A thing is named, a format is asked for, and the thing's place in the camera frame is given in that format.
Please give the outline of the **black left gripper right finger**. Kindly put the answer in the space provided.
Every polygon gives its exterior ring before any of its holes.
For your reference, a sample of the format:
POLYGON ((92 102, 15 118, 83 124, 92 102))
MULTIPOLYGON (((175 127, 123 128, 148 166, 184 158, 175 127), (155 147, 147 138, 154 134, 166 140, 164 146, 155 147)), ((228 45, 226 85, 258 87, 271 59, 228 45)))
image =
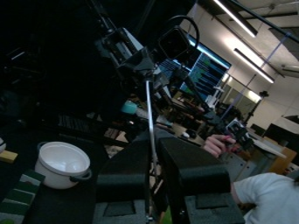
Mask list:
POLYGON ((159 139, 172 224, 244 224, 220 161, 175 137, 159 139))

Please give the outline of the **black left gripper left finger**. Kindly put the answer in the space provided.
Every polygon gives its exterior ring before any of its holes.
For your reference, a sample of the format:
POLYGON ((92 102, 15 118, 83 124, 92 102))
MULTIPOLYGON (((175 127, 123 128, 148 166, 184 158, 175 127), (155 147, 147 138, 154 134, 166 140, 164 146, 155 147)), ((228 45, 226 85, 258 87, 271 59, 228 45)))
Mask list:
POLYGON ((106 162, 98 175, 92 224, 150 224, 150 171, 155 167, 147 132, 106 162))

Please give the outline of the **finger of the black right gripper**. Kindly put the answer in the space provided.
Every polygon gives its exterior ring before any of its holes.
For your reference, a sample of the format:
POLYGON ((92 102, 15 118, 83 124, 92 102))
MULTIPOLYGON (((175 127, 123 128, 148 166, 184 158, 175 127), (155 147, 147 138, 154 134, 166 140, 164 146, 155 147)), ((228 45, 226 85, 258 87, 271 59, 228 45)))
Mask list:
POLYGON ((159 90, 170 84, 170 79, 160 69, 154 71, 154 89, 159 90))
POLYGON ((136 78, 140 81, 152 75, 155 62, 146 47, 120 64, 118 71, 126 78, 136 78))

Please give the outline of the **person's hand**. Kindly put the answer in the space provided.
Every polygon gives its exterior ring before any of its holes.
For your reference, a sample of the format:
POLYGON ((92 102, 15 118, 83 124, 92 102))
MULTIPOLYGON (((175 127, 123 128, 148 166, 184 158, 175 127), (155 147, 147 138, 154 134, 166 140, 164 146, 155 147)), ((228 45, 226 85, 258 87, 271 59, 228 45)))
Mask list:
POLYGON ((231 152, 236 140, 231 136, 211 135, 207 137, 203 149, 218 158, 223 153, 231 152))

